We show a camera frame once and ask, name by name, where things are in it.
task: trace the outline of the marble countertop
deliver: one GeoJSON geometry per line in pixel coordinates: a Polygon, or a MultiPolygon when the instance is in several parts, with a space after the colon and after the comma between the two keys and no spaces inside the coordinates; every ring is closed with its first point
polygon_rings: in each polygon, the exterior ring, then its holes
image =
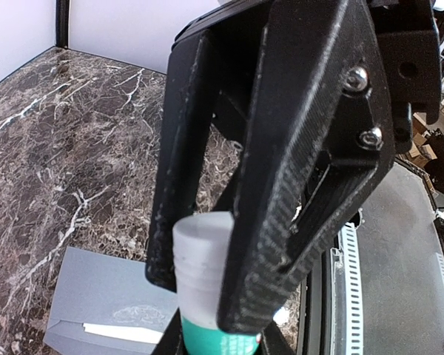
{"type": "MultiPolygon", "coordinates": [[[[0,354],[56,354],[41,340],[66,246],[145,259],[164,84],[61,49],[0,83],[0,354]]],[[[201,211],[237,164],[212,130],[201,211]]]]}

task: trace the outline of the bolt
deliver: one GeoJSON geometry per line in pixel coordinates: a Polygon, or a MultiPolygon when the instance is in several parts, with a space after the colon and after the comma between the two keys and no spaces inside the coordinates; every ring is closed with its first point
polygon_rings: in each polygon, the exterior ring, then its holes
{"type": "Polygon", "coordinates": [[[362,92],[369,85],[369,74],[363,67],[353,67],[347,73],[343,88],[349,92],[362,92]]]}
{"type": "Polygon", "coordinates": [[[380,128],[375,127],[360,133],[360,145],[367,150],[380,150],[383,145],[383,136],[380,128]]]}

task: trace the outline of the metal screw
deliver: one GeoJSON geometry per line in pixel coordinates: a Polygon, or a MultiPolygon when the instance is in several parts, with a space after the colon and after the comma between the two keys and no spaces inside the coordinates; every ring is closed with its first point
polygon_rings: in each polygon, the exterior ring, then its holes
{"type": "Polygon", "coordinates": [[[364,67],[353,67],[347,73],[343,88],[350,92],[361,92],[369,85],[369,74],[364,67]]]}
{"type": "Polygon", "coordinates": [[[383,145],[383,135],[380,128],[375,127],[360,133],[360,145],[367,150],[380,150],[383,145]]]}

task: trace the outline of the white bottle cap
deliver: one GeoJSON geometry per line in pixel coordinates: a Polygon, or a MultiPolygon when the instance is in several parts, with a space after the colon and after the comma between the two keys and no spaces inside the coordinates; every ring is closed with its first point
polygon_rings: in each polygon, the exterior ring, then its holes
{"type": "Polygon", "coordinates": [[[218,329],[217,309],[234,220],[230,212],[197,214],[172,229],[176,285],[181,315],[218,329]]]}

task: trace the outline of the wall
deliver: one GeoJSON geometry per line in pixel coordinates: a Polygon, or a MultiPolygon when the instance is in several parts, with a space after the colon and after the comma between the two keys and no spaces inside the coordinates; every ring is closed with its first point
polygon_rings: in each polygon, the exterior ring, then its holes
{"type": "Polygon", "coordinates": [[[166,72],[175,36],[218,0],[72,0],[69,48],[166,72]]]}
{"type": "Polygon", "coordinates": [[[0,0],[0,81],[54,46],[56,0],[0,0]]]}

